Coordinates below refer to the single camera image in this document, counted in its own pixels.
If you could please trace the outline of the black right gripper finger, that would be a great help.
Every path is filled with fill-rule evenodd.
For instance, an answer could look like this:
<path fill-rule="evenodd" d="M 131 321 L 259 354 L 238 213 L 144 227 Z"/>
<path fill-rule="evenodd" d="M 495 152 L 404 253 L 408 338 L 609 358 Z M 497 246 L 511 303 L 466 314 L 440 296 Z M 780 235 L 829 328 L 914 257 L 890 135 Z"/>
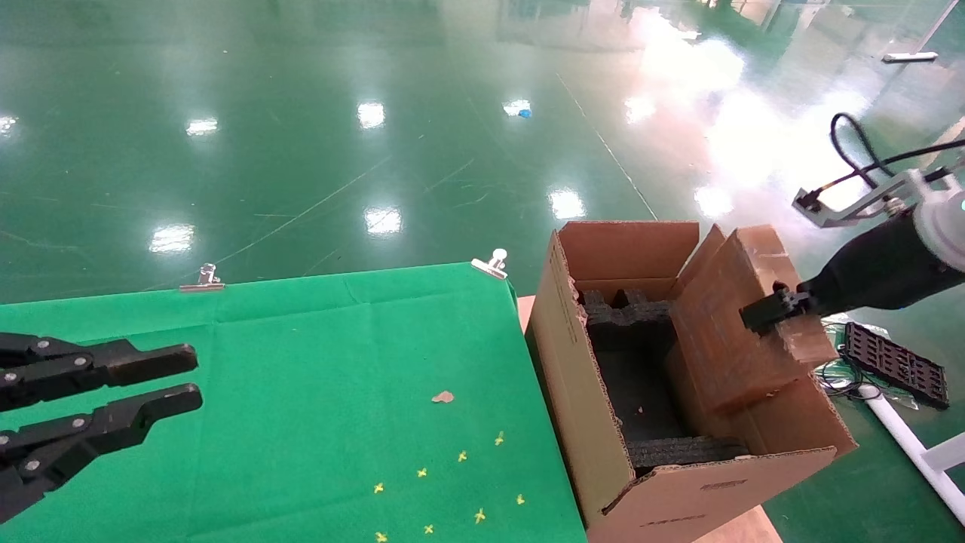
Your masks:
<path fill-rule="evenodd" d="M 770 295 L 741 307 L 739 316 L 747 330 L 765 336 L 777 324 L 813 313 L 817 303 L 817 297 L 810 291 L 774 282 Z"/>

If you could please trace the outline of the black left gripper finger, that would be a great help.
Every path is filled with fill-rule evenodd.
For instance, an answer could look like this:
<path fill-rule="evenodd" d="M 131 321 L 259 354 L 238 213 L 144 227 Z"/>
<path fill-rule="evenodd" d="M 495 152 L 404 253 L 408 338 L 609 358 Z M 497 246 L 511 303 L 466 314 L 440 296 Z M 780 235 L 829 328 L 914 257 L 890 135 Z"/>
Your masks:
<path fill-rule="evenodd" d="M 196 384 L 142 393 L 99 406 L 89 415 L 59 417 L 3 431 L 1 522 L 58 490 L 100 456 L 140 446 L 158 422 L 203 405 Z"/>
<path fill-rule="evenodd" d="M 79 345 L 50 336 L 1 336 L 1 410 L 18 410 L 103 386 L 140 384 L 196 369 L 189 344 L 141 351 L 121 338 Z"/>

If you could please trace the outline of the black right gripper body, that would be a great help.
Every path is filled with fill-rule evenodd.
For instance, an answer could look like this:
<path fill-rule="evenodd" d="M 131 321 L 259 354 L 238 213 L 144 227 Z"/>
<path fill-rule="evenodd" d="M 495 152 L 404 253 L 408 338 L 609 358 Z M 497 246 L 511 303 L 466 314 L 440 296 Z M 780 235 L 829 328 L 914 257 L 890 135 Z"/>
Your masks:
<path fill-rule="evenodd" d="M 921 240 L 911 212 L 887 219 L 852 238 L 820 273 L 798 285 L 821 317 L 862 307 L 897 310 L 964 281 Z"/>

